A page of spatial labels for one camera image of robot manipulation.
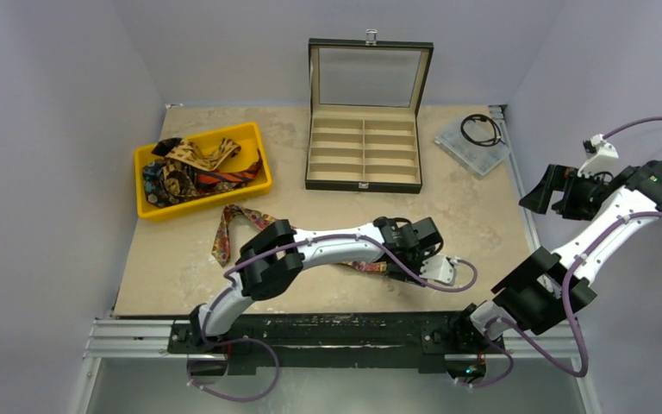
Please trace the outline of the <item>colourful patterned tie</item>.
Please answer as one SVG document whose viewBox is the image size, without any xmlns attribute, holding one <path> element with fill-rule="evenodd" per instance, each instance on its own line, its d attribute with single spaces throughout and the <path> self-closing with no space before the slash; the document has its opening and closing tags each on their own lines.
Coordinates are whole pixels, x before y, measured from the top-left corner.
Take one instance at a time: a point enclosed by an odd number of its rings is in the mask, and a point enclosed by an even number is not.
<svg viewBox="0 0 662 414">
<path fill-rule="evenodd" d="M 230 223 L 235 218 L 241 216 L 246 218 L 257 230 L 266 229 L 270 224 L 275 223 L 278 220 L 276 217 L 270 216 L 259 210 L 248 209 L 239 206 L 238 204 L 226 205 L 222 210 L 222 216 L 215 233 L 215 239 L 211 250 L 212 256 L 223 267 L 230 262 L 232 255 Z M 382 261 L 344 261 L 340 264 L 362 273 L 383 274 L 388 270 L 387 264 Z"/>
</svg>

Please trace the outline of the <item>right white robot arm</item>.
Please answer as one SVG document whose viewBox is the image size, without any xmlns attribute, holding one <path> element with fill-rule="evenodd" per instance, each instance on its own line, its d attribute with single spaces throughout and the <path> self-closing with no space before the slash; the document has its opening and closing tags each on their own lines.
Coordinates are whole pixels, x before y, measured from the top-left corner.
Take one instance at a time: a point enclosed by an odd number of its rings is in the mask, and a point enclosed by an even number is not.
<svg viewBox="0 0 662 414">
<path fill-rule="evenodd" d="M 449 338 L 459 350 L 483 343 L 485 328 L 497 339 L 508 328 L 502 318 L 534 334 L 546 332 L 565 320 L 564 295 L 574 311 L 592 302 L 592 285 L 602 265 L 662 213 L 662 160 L 628 166 L 609 182 L 551 164 L 519 205 L 537 214 L 552 209 L 588 226 L 559 248 L 537 248 L 492 288 L 491 301 L 471 304 L 450 320 Z"/>
</svg>

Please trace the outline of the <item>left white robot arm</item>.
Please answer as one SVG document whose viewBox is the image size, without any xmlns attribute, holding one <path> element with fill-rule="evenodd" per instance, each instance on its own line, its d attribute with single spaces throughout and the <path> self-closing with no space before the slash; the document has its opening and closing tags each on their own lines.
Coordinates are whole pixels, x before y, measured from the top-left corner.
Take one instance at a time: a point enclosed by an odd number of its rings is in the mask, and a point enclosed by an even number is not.
<svg viewBox="0 0 662 414">
<path fill-rule="evenodd" d="M 271 223 L 240 250 L 225 273 L 228 286 L 190 314 L 189 341 L 210 353 L 252 304 L 285 293 L 310 268 L 383 265 L 383 275 L 423 286 L 451 286 L 456 272 L 440 253 L 443 239 L 431 218 L 416 223 L 381 216 L 349 229 L 310 231 L 283 219 Z"/>
</svg>

